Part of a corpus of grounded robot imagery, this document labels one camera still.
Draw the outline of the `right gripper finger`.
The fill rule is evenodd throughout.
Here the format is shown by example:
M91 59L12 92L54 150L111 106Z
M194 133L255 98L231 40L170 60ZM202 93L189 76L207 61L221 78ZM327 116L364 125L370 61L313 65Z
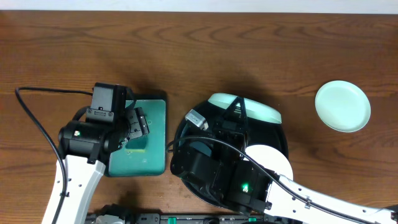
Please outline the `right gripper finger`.
M223 121L238 122L240 119L240 106L238 106L240 97L237 96L233 102L225 109L222 114Z
M245 100L242 97L239 97L239 106L241 110L241 121L243 124L248 124L248 116L246 113Z

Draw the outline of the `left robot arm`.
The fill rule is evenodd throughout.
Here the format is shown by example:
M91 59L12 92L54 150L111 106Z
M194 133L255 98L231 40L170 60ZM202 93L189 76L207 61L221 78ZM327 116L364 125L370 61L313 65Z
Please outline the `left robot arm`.
M135 104L129 87L96 83L91 105L60 129L60 160L43 223L84 223L111 153L149 133L144 112Z

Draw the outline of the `mint plate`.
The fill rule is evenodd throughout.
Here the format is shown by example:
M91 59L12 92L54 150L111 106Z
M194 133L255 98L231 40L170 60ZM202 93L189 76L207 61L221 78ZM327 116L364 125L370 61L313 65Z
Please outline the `mint plate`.
M236 95L231 95L227 93L214 93L208 99L208 102L218 106L222 109L227 109L227 107L237 98ZM244 104L246 107L246 114L248 118L257 119L260 121L265 121L268 123L281 124L282 116L274 108L259 103L248 98L244 98Z
M319 88L315 110L324 124L343 133L359 131L371 117L371 104L364 91L343 80L330 81Z

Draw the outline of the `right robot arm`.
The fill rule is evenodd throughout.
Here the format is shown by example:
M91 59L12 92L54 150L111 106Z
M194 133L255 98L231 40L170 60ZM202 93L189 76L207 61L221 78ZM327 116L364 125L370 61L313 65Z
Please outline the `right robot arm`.
M293 180L281 114L216 93L179 124L170 170L201 200L300 223L396 223L397 212L345 202Z

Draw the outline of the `green yellow sponge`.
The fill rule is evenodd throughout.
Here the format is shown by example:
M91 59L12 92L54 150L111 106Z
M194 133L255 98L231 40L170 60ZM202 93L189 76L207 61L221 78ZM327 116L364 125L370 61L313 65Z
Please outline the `green yellow sponge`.
M139 138L131 139L125 145L125 151L127 153L133 153L133 152L143 153L146 151L147 142L148 140L146 136L141 136Z

